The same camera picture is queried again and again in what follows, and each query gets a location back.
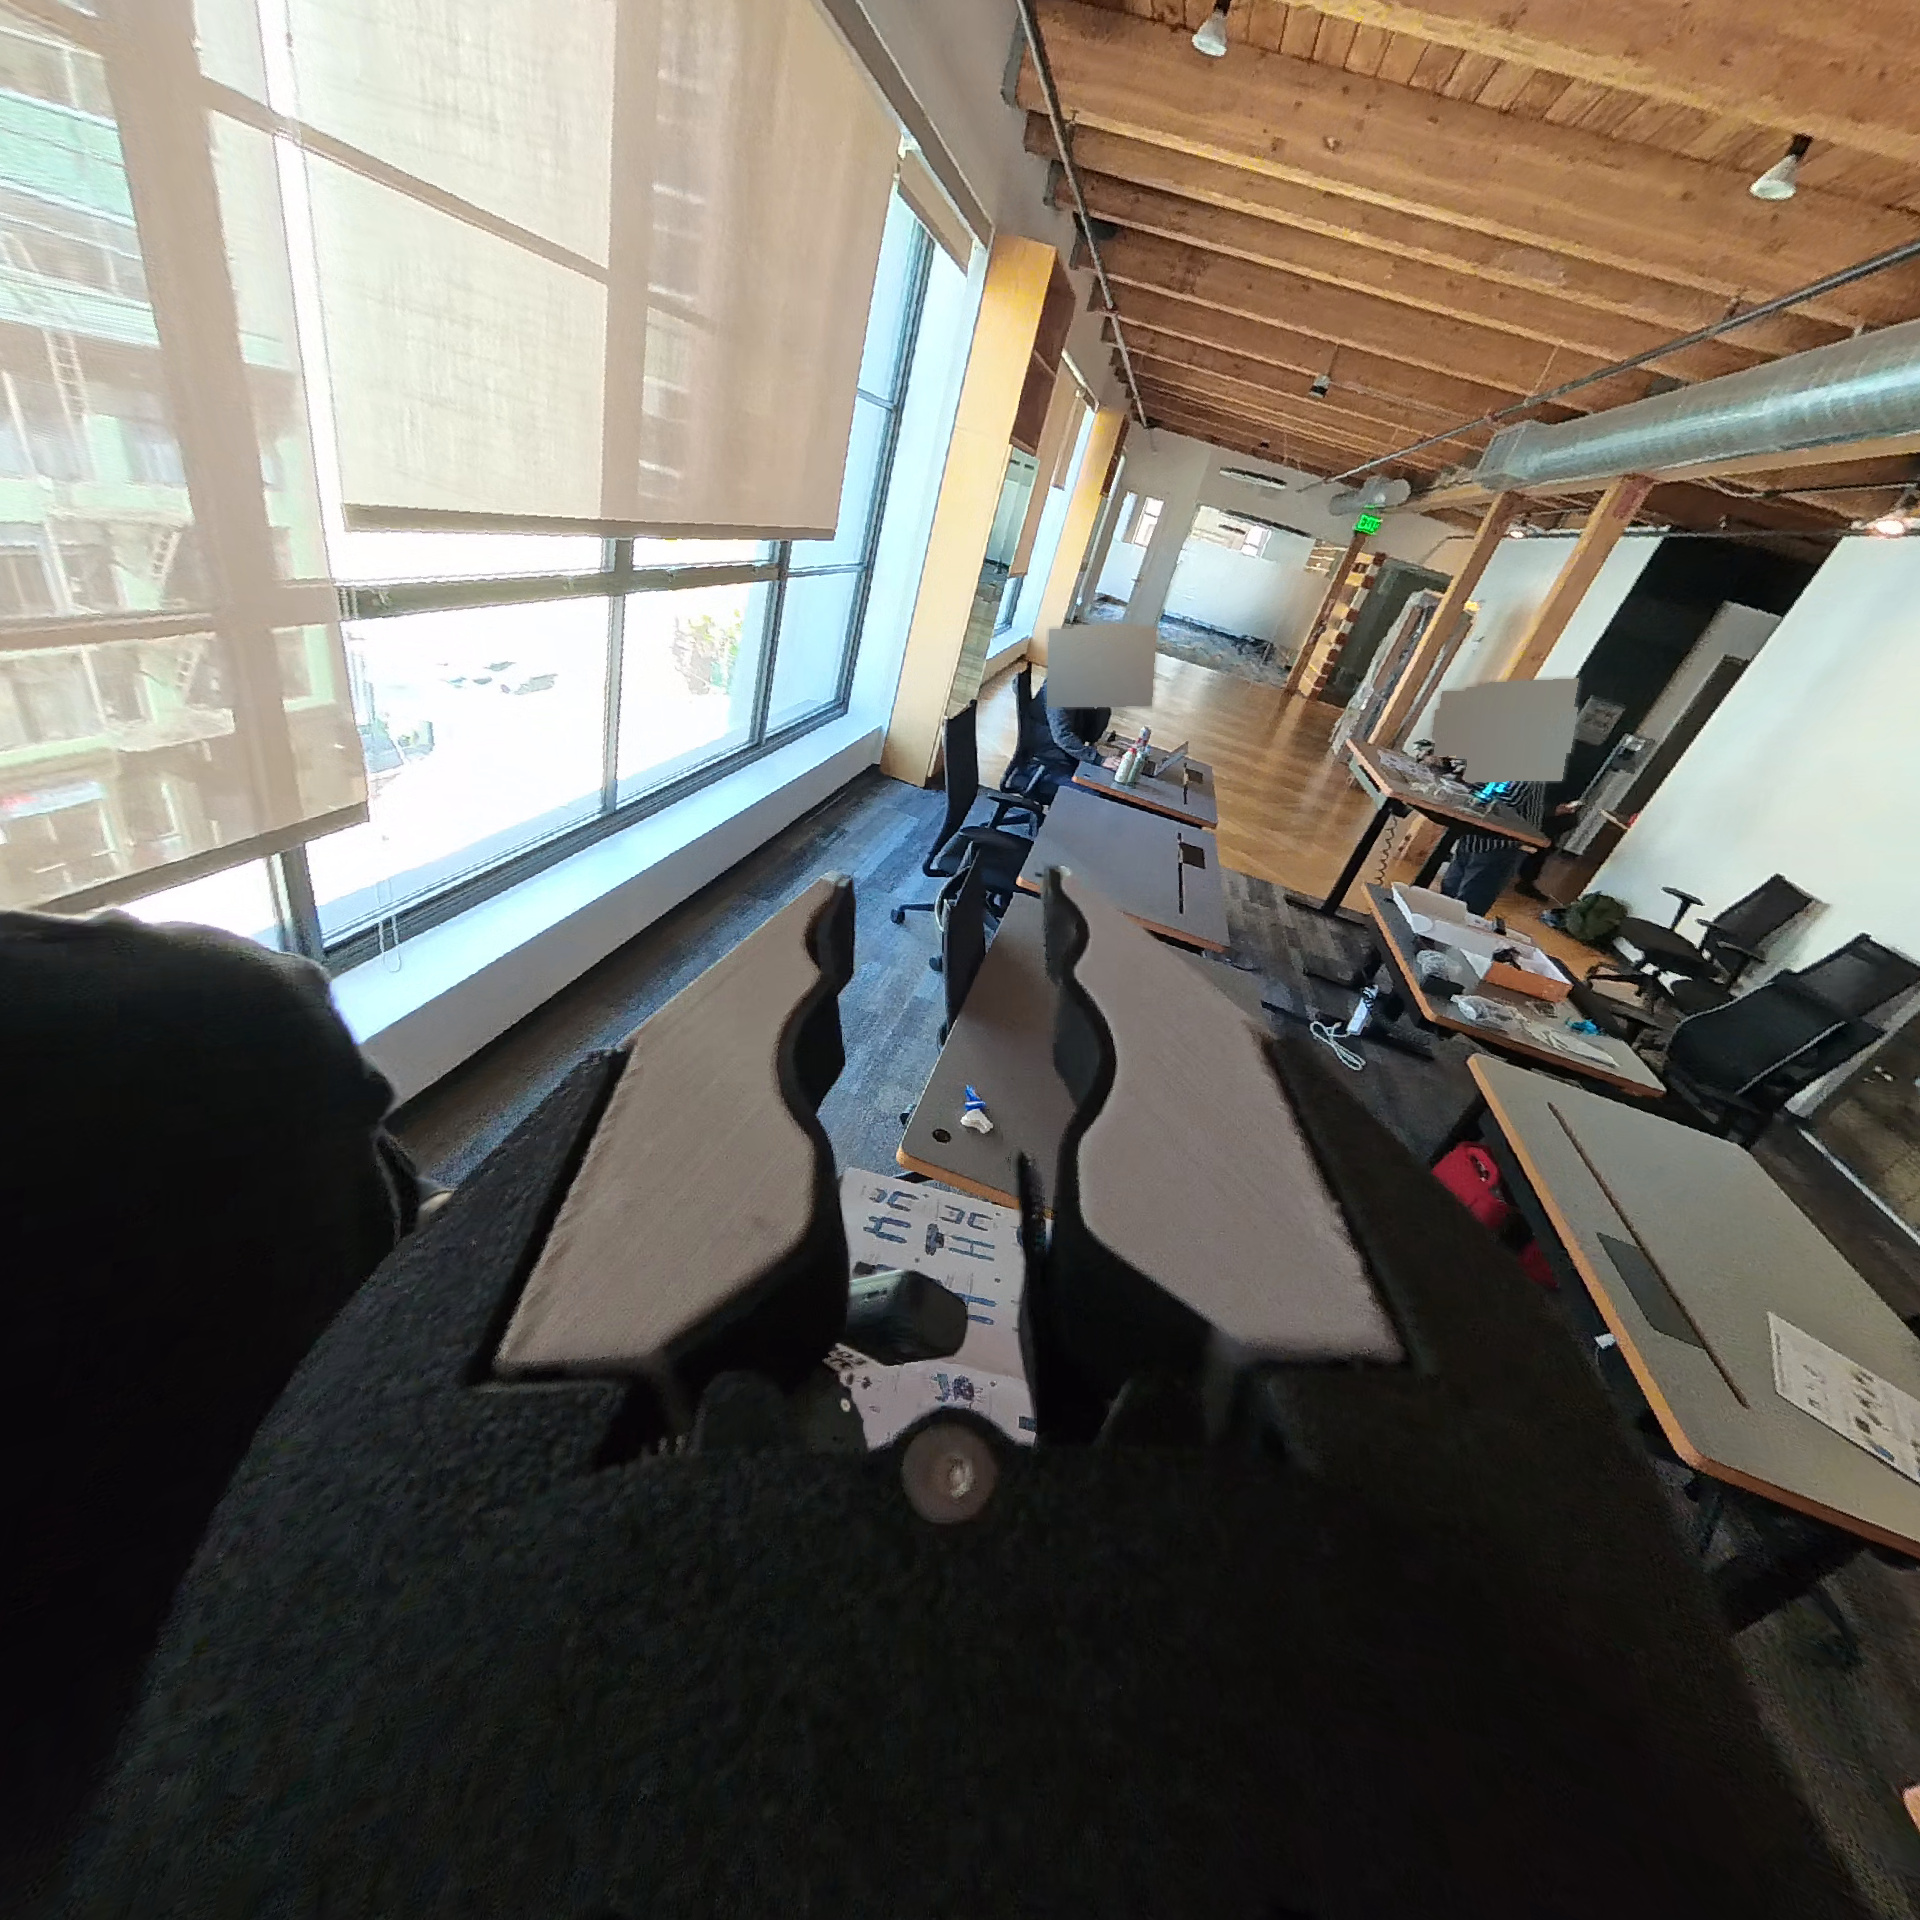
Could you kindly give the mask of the large glass window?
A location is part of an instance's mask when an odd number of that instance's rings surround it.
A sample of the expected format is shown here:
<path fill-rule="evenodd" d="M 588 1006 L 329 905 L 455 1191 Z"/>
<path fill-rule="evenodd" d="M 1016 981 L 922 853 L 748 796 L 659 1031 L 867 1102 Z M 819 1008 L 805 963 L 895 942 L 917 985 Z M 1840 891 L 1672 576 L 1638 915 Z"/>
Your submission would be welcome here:
<path fill-rule="evenodd" d="M 846 715 L 931 239 L 826 4 L 4 4 L 4 907 L 322 955 Z"/>

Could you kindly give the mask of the thin metal ceiling rail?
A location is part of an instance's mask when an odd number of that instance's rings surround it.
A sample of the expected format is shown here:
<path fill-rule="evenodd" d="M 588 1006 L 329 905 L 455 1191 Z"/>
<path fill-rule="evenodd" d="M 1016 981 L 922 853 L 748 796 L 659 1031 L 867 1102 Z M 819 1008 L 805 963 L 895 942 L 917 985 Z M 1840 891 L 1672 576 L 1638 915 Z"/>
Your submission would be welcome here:
<path fill-rule="evenodd" d="M 1121 315 L 1121 310 L 1119 310 L 1117 301 L 1114 296 L 1110 276 L 1107 274 L 1107 262 L 1105 262 L 1105 257 L 1101 257 L 1101 242 L 1100 242 L 1100 239 L 1096 235 L 1096 225 L 1094 225 L 1093 214 L 1089 212 L 1089 205 L 1087 205 L 1085 191 L 1084 191 L 1084 180 L 1082 180 L 1077 164 L 1075 164 L 1075 157 L 1073 157 L 1073 148 L 1071 148 L 1071 134 L 1068 129 L 1068 120 L 1066 120 L 1066 114 L 1064 114 L 1064 109 L 1062 109 L 1061 91 L 1059 91 L 1059 86 L 1053 81 L 1052 63 L 1048 58 L 1046 42 L 1043 38 L 1038 4 L 1036 3 L 1016 3 L 1016 11 L 1018 11 L 1018 20 L 1020 20 L 1020 27 L 1022 27 L 1022 38 L 1025 42 L 1027 54 L 1029 54 L 1030 65 L 1034 65 L 1036 74 L 1038 74 L 1039 93 L 1043 97 L 1043 109 L 1045 109 L 1045 116 L 1046 116 L 1046 122 L 1048 122 L 1048 132 L 1052 134 L 1053 150 L 1057 150 L 1061 168 L 1064 171 L 1064 180 L 1068 184 L 1068 196 L 1069 196 L 1069 205 L 1071 205 L 1071 214 L 1073 214 L 1075 225 L 1080 230 L 1080 235 L 1082 235 L 1082 239 L 1085 242 L 1085 251 L 1087 251 L 1087 257 L 1089 257 L 1089 262 L 1091 262 L 1091 269 L 1093 269 L 1093 276 L 1094 276 L 1094 285 L 1096 285 L 1098 301 L 1101 304 L 1105 317 L 1107 317 L 1109 324 L 1112 324 L 1114 344 L 1116 344 L 1117 356 L 1119 356 L 1121 381 L 1123 381 L 1123 386 L 1125 386 L 1125 393 L 1128 393 L 1132 415 L 1135 420 L 1139 420 L 1141 427 L 1144 427 L 1144 429 L 1151 431 L 1153 429 L 1153 422 L 1148 418 L 1146 402 L 1144 402 L 1141 386 L 1139 386 L 1137 370 L 1135 370 L 1135 361 L 1133 361 L 1133 352 L 1132 352 L 1132 347 L 1128 344 L 1128 338 L 1125 338 L 1125 333 L 1123 333 L 1123 315 Z"/>

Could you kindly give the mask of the wooden standing desk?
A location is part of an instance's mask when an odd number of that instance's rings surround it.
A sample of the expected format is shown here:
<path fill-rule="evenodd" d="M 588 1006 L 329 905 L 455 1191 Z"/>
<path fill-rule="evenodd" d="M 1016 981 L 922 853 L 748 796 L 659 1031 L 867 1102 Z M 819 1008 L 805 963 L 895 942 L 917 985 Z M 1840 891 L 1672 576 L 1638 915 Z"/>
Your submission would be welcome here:
<path fill-rule="evenodd" d="M 1528 825 L 1528 816 L 1514 807 L 1514 796 L 1506 789 L 1487 798 L 1480 789 L 1446 777 L 1432 765 L 1416 763 L 1396 750 L 1382 750 L 1355 738 L 1350 738 L 1338 756 L 1347 761 L 1364 793 L 1370 796 L 1373 812 L 1325 898 L 1309 901 L 1286 892 L 1284 899 L 1293 908 L 1320 917 L 1336 928 L 1366 924 L 1366 919 L 1345 921 L 1341 917 L 1347 896 L 1364 878 L 1364 869 L 1370 868 L 1382 836 L 1412 820 L 1428 823 L 1441 832 L 1441 839 L 1414 878 L 1414 885 L 1419 887 L 1428 887 L 1469 837 L 1512 848 L 1521 855 L 1549 850 L 1549 837 L 1540 827 Z"/>

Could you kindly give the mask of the red bag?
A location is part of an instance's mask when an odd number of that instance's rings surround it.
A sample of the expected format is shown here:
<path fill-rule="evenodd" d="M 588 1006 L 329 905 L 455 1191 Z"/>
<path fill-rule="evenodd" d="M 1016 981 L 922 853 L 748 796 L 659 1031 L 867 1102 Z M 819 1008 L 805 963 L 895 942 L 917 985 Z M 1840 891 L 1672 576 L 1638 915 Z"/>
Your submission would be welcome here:
<path fill-rule="evenodd" d="M 1435 1180 L 1512 1253 L 1528 1281 L 1558 1294 L 1560 1280 L 1542 1251 L 1533 1228 L 1524 1223 L 1494 1157 L 1474 1143 L 1455 1143 L 1435 1159 Z"/>

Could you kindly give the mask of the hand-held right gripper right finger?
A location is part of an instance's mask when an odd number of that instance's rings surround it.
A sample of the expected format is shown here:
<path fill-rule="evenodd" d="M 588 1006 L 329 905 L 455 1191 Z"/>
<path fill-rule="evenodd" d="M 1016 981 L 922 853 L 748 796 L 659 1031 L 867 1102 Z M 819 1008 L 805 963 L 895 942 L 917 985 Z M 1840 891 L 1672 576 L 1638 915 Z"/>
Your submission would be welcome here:
<path fill-rule="evenodd" d="M 1048 1326 L 1071 1361 L 1400 1365 L 1267 1027 L 1068 869 L 1046 873 L 1043 917 L 1073 1102 Z"/>

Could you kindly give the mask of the cluttered wooden desk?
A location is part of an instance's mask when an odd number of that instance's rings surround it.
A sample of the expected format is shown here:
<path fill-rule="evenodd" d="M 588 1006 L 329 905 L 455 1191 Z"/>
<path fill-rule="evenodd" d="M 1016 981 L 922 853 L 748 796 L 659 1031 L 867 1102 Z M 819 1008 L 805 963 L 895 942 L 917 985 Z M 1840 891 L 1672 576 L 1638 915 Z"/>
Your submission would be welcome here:
<path fill-rule="evenodd" d="M 1462 1036 L 1519 1065 L 1569 1075 L 1590 1088 L 1608 1088 L 1631 1098 L 1654 1102 L 1668 1091 L 1625 1042 L 1577 1034 L 1565 1018 L 1524 995 L 1506 990 L 1469 994 L 1480 1015 L 1466 1013 L 1462 994 L 1446 992 L 1444 981 L 1419 972 L 1421 942 L 1393 903 L 1391 892 L 1370 884 L 1364 896 L 1384 965 L 1398 979 L 1407 1004 L 1426 1026 Z"/>

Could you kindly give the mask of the person's black clothing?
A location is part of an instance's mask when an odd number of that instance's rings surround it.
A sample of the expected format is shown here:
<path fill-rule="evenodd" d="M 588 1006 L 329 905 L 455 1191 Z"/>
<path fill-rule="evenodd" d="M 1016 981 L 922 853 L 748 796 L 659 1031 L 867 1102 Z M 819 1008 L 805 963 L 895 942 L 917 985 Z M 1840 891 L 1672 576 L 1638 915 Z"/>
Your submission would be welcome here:
<path fill-rule="evenodd" d="M 299 1365 L 419 1225 L 318 963 L 2 917 L 2 1875 L 38 1917 L 204 1528 Z"/>

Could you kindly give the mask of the silver ceiling duct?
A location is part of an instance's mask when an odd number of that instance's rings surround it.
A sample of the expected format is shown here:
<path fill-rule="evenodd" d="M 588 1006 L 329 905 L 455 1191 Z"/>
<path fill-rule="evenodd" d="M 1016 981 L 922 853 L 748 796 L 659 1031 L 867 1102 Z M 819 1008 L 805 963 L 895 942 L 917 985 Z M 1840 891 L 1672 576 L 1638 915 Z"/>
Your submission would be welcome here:
<path fill-rule="evenodd" d="M 1785 468 L 1869 464 L 1915 454 L 1918 324 L 1894 324 L 1563 425 L 1498 434 L 1457 486 L 1400 495 L 1435 514 L 1501 493 L 1586 495 L 1620 479 L 1675 486 Z"/>

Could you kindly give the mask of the grey desk with orange edge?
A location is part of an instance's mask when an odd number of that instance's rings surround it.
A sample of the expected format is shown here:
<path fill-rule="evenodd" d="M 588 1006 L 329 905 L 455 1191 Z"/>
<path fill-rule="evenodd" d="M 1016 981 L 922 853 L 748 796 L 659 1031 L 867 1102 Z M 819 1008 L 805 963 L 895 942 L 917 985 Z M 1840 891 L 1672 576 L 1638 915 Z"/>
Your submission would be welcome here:
<path fill-rule="evenodd" d="M 1217 830 L 1217 782 L 1213 770 L 1190 759 L 1180 766 L 1141 773 L 1132 784 L 1117 782 L 1117 770 L 1101 765 L 1080 765 L 1073 786 L 1135 811 L 1172 821 L 1204 832 Z"/>
<path fill-rule="evenodd" d="M 1910 1397 L 1917 1335 L 1764 1166 L 1501 1059 L 1469 1074 L 1670 1452 L 1917 1560 L 1917 1484 L 1789 1404 L 1773 1324 Z"/>

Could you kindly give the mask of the printed paper leaflet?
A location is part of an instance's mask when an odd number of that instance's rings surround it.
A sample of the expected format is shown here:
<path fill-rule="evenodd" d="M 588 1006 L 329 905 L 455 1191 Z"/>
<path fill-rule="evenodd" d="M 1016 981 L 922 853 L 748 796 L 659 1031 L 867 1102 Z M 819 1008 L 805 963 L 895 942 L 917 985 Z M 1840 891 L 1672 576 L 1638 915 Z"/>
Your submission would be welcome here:
<path fill-rule="evenodd" d="M 1776 1393 L 1863 1454 L 1918 1484 L 1918 1400 L 1778 1313 L 1767 1315 Z"/>

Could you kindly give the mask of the assembly instruction manual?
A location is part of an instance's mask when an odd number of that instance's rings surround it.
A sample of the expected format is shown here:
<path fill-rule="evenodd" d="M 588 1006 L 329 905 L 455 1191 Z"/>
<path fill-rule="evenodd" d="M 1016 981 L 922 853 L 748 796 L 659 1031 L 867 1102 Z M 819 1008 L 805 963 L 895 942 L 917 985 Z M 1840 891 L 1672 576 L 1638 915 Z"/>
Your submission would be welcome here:
<path fill-rule="evenodd" d="M 840 1177 L 839 1189 L 856 1274 L 911 1267 L 956 1296 L 968 1312 L 968 1335 L 950 1358 L 881 1367 L 849 1347 L 830 1354 L 869 1447 L 887 1447 L 938 1413 L 974 1415 L 1009 1441 L 1030 1447 L 1038 1422 L 1020 1349 L 1018 1212 L 856 1168 Z"/>

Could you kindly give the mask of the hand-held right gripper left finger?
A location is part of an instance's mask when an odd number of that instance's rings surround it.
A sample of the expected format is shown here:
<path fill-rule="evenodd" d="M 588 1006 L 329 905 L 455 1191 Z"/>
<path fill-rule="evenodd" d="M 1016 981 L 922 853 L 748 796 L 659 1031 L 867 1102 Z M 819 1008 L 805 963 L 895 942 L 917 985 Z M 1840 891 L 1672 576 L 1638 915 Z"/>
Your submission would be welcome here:
<path fill-rule="evenodd" d="M 830 875 L 631 1036 L 498 1377 L 798 1384 L 826 1360 L 849 1253 L 819 1109 L 853 965 L 853 882 Z"/>

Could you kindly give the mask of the black office chair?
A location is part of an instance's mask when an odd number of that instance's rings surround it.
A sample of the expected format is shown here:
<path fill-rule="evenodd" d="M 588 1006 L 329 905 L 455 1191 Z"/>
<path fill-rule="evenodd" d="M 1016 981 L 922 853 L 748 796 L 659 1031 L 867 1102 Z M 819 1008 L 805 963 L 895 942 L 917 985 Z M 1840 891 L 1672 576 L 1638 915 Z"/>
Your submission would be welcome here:
<path fill-rule="evenodd" d="M 990 917 L 1004 917 L 1045 825 L 1045 802 L 982 784 L 977 702 L 945 720 L 943 756 L 945 816 L 922 862 L 922 876 L 934 882 L 940 894 L 929 901 L 894 905 L 895 926 L 903 926 L 908 915 L 934 912 L 942 903 L 956 898 L 968 878 L 982 884 Z"/>
<path fill-rule="evenodd" d="M 1812 908 L 1810 894 L 1783 876 L 1773 876 L 1688 935 L 1679 923 L 1700 901 L 1680 891 L 1668 887 L 1668 894 L 1679 903 L 1670 924 L 1625 919 L 1613 939 L 1615 958 L 1586 976 L 1590 988 L 1625 983 L 1647 1010 L 1645 1022 L 1688 1018 L 1728 1004 L 1741 976 L 1764 960 L 1767 947 Z"/>
<path fill-rule="evenodd" d="M 1668 1098 L 1718 1139 L 1752 1146 L 1798 1095 L 1881 1043 L 1872 1017 L 1917 983 L 1915 960 L 1865 935 L 1810 969 L 1775 974 L 1670 1031 Z"/>
<path fill-rule="evenodd" d="M 990 935 L 988 876 L 974 864 L 943 891 L 942 963 L 945 1020 L 940 1042 L 954 1027 L 1006 1029 L 1018 1022 L 1045 979 L 1043 905 L 1016 891 L 998 931 Z"/>

